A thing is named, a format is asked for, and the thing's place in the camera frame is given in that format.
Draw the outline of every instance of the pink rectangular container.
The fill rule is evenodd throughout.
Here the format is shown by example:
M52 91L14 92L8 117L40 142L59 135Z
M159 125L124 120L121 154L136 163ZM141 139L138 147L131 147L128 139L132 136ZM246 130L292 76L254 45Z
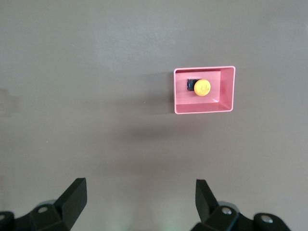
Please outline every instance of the pink rectangular container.
M188 79L206 79L211 91L198 96L187 90ZM234 66L177 68L174 70L174 111L176 114L230 112L233 109Z

